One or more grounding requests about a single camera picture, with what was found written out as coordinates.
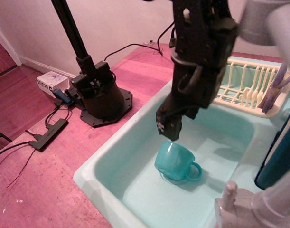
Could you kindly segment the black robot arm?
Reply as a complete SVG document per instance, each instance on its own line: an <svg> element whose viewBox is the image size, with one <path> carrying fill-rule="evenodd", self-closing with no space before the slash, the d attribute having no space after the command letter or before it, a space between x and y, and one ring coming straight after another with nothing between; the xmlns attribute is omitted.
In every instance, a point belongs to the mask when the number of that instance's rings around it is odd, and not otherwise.
<svg viewBox="0 0 290 228"><path fill-rule="evenodd" d="M68 4L52 2L76 53L80 74L72 80L70 98L80 100L82 116L104 124L116 122L128 110L127 93L116 84L116 76L105 62L95 64L87 53ZM159 134L172 141L179 138L182 117L194 119L208 108L224 77L238 24L225 0L175 0L172 2L176 32L171 59L174 64L172 88L156 111Z"/></svg>

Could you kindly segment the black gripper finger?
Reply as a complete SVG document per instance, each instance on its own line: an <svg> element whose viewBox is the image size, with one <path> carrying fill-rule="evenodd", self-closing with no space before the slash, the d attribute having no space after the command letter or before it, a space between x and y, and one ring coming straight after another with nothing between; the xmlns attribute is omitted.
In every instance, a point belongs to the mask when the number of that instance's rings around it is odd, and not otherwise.
<svg viewBox="0 0 290 228"><path fill-rule="evenodd" d="M171 141L179 139L182 129L183 109L192 105L184 98L169 94L156 111L156 125L159 134Z"/></svg>

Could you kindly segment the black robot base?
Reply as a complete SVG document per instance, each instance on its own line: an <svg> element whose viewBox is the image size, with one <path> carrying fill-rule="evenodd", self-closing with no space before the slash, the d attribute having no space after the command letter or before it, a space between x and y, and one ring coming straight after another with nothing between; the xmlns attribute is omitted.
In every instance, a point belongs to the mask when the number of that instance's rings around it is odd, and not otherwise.
<svg viewBox="0 0 290 228"><path fill-rule="evenodd" d="M81 110L80 119L94 128L117 123L132 109L132 93L117 86L107 62L94 64L90 55L76 60L81 71L65 94Z"/></svg>

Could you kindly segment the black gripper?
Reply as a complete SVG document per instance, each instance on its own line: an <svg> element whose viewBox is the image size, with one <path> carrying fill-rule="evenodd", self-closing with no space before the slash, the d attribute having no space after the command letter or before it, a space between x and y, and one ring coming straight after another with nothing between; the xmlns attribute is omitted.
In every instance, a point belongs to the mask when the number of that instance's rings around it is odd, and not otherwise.
<svg viewBox="0 0 290 228"><path fill-rule="evenodd" d="M183 115L194 120L208 108L219 89L238 33L226 0L174 0L176 45L171 54L171 92L189 106Z"/></svg>

